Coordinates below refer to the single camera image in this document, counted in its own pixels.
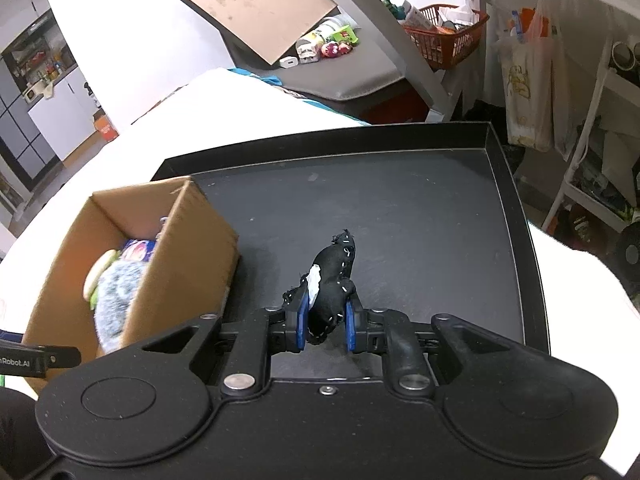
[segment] white plastic bag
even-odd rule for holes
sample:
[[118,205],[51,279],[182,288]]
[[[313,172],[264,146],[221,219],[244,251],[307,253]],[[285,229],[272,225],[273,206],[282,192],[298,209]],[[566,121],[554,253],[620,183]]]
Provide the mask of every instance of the white plastic bag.
[[550,1],[538,0],[528,30],[501,38],[497,48],[509,142],[547,152],[555,131],[556,148],[566,159],[572,148],[569,84],[554,16]]

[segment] kitchen counter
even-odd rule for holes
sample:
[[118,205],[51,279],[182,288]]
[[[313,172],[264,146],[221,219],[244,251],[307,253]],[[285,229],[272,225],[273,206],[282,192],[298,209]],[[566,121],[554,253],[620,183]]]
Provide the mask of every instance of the kitchen counter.
[[86,90],[86,79],[79,66],[70,66],[53,84],[56,85],[53,95],[35,100],[27,112],[54,153],[65,160],[94,133],[94,114],[98,108]]
[[[73,70],[78,68],[78,63],[73,63],[69,68],[67,68],[61,75],[53,80],[53,86],[57,85],[60,81],[62,81],[66,76],[71,74]],[[38,95],[33,101],[27,103],[27,111],[31,110],[39,101],[42,99],[43,95]]]

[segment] black tray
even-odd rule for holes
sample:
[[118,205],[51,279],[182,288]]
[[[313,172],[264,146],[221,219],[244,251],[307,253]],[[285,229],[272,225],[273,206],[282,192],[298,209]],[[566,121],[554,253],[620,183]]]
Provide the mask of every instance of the black tray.
[[[536,257],[504,154],[486,123],[398,124],[252,140],[168,158],[154,180],[191,174],[240,235],[225,311],[282,302],[331,236],[356,240],[352,279],[363,306],[429,322],[449,312],[548,352]],[[274,377],[380,374],[349,356],[344,330]]]

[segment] white tablecloth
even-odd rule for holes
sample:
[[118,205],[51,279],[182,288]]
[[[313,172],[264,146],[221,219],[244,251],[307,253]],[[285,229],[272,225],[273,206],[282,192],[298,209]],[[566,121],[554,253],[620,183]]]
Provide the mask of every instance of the white tablecloth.
[[[204,73],[136,121],[43,208],[0,264],[0,327],[23,332],[50,263],[92,192],[148,182],[166,158],[244,140],[356,121],[310,106],[260,80]],[[620,416],[603,459],[624,473],[640,452],[640,316],[617,279],[593,256],[532,228],[545,291],[552,354],[602,378]],[[7,385],[33,395],[21,378]]]

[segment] metal screw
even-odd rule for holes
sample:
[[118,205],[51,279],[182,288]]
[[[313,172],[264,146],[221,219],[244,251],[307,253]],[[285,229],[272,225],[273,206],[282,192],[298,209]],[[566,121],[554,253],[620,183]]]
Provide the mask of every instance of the metal screw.
[[400,377],[398,384],[405,390],[419,392],[430,386],[431,379],[421,374],[408,374]]
[[223,383],[232,390],[246,390],[255,384],[255,378],[249,374],[231,374],[225,377]]
[[338,393],[338,388],[335,386],[320,386],[318,392],[320,392],[321,395],[335,395]]
[[635,265],[636,263],[638,263],[638,256],[639,256],[639,252],[638,252],[638,248],[631,244],[629,245],[629,247],[626,248],[625,250],[625,260],[628,264],[631,265]]

